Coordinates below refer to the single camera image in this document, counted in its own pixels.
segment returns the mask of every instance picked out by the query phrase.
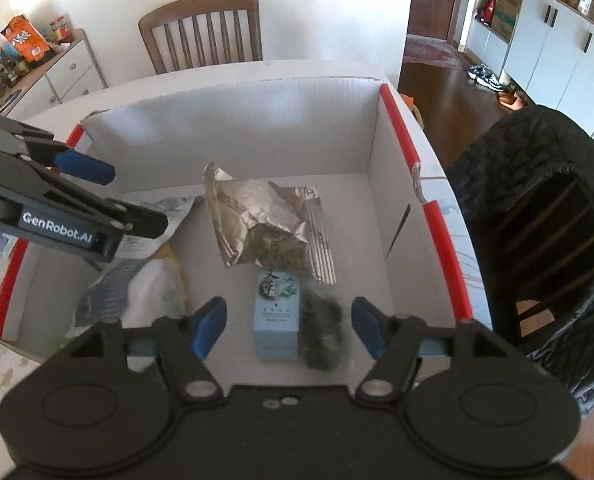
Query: red rug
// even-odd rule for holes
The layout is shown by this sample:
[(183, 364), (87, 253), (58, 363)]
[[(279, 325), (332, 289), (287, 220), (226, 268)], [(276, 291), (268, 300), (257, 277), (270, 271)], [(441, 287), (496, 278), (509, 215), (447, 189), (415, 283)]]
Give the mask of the red rug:
[(406, 38), (404, 63), (424, 63), (455, 70), (468, 70), (471, 65), (453, 45), (442, 40), (419, 36)]

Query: black and white sneaker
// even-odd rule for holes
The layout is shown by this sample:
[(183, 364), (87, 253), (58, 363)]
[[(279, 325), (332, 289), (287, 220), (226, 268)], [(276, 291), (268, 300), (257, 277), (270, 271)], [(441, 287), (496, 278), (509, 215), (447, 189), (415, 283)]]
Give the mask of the black and white sneaker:
[(474, 80), (475, 78), (477, 78), (478, 75), (484, 73), (485, 68), (486, 65), (484, 65), (484, 63), (482, 63), (481, 65), (472, 65), (468, 69), (468, 77)]
[(497, 76), (495, 76), (490, 69), (483, 70), (481, 73), (477, 74), (475, 82), (486, 88), (490, 88), (493, 92), (501, 92), (504, 89), (503, 86), (500, 85)]

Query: silver foil package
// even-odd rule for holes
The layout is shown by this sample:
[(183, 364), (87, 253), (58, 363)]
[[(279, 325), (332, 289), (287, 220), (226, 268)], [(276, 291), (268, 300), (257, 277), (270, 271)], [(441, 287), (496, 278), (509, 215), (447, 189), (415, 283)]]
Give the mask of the silver foil package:
[(206, 166), (203, 184), (227, 268), (255, 264), (266, 270), (306, 271), (314, 281), (334, 285), (335, 268), (315, 187), (234, 180), (214, 162)]

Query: small blue carton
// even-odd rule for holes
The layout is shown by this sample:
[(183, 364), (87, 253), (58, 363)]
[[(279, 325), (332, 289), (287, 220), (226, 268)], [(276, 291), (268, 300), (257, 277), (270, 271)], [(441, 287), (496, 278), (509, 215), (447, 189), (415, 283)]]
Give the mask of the small blue carton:
[(257, 277), (253, 335), (262, 361), (296, 361), (299, 355), (299, 278), (264, 270)]

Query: wooden floor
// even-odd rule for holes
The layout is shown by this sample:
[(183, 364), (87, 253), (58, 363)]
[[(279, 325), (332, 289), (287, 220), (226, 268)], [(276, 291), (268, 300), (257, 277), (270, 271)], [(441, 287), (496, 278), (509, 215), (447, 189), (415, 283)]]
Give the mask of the wooden floor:
[[(414, 98), (424, 133), (444, 168), (509, 113), (493, 92), (474, 86), (460, 70), (406, 63), (401, 69), (399, 92)], [(582, 422), (566, 465), (580, 480), (594, 480), (594, 410)]]
[(462, 70), (404, 63), (398, 90), (415, 99), (424, 132), (444, 168), (507, 113), (495, 93), (471, 83)]

